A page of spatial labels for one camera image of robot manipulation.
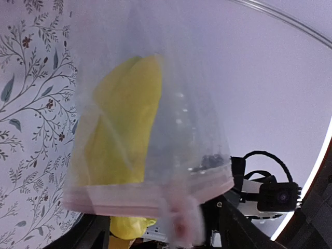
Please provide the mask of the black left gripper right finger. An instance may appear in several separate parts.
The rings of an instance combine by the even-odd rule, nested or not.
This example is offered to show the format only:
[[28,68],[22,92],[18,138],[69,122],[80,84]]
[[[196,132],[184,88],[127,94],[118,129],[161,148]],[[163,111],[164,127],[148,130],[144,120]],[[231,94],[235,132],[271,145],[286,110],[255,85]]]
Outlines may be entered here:
[[283,247],[283,245],[271,241],[223,195],[203,203],[201,208],[205,228],[205,241],[201,248],[213,248],[213,231],[220,234],[221,246],[219,248],[270,249]]

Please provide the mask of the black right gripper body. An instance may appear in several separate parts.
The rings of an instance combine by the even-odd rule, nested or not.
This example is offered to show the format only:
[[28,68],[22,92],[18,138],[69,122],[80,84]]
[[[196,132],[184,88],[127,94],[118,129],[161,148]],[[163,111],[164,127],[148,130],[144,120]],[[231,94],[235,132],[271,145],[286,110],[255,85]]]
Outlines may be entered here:
[[286,248],[331,248],[331,144],[301,208],[276,241]]

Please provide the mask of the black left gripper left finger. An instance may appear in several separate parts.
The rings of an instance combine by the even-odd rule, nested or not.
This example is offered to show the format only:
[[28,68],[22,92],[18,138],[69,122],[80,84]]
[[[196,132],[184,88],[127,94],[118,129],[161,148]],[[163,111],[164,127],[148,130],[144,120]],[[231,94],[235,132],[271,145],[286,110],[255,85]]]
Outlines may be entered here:
[[107,249],[110,218],[84,214],[66,234],[49,244],[52,249]]

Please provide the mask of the clear zip top bag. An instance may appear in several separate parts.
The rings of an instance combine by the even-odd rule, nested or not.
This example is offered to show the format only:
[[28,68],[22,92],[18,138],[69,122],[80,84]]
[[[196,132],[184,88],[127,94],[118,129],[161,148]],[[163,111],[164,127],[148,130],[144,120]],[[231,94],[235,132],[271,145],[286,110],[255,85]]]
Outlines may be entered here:
[[171,247],[202,244],[200,205],[234,185],[209,30],[187,1],[70,7],[79,119],[63,206],[161,219]]

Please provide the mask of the yellow toy banana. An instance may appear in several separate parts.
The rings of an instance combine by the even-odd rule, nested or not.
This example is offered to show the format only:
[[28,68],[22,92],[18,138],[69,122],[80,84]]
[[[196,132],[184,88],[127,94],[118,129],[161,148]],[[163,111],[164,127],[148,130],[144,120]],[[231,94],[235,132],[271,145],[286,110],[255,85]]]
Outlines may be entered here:
[[146,159],[162,89],[162,57],[134,56],[106,71],[78,74],[80,114],[63,204],[110,218],[109,230],[123,240],[141,237],[156,223],[137,215],[146,204]]

